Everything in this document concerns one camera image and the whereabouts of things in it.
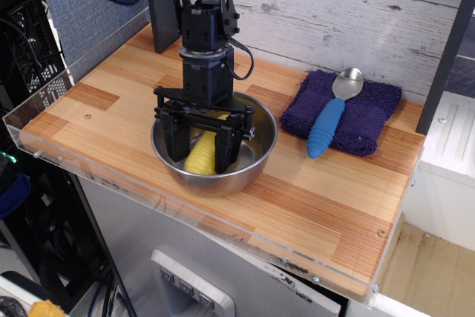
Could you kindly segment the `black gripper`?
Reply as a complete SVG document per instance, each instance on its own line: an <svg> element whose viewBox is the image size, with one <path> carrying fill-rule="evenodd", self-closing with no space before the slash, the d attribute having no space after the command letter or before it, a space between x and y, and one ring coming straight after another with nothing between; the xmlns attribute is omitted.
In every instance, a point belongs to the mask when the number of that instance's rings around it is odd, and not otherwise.
<svg viewBox="0 0 475 317"><path fill-rule="evenodd" d="M179 50L183 60L180 88L154 89L156 118L162 126L168 156L175 162L190 153L190 131L216 132L215 171L224 173L238 157L241 140L252 140L255 109L233 97L234 50Z"/></svg>

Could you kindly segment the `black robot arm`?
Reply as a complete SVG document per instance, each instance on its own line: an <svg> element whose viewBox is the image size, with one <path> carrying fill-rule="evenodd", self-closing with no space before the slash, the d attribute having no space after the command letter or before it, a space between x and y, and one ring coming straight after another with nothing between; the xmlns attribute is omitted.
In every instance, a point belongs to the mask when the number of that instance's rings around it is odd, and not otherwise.
<svg viewBox="0 0 475 317"><path fill-rule="evenodd" d="M234 82L247 78L235 73L234 49L245 48L233 38L240 15L233 0L172 2L182 39L183 84L154 90L160 132L173 161L190 154L192 128L214 132L214 170L221 174L236 161L242 140L254 136L254 108L233 95Z"/></svg>

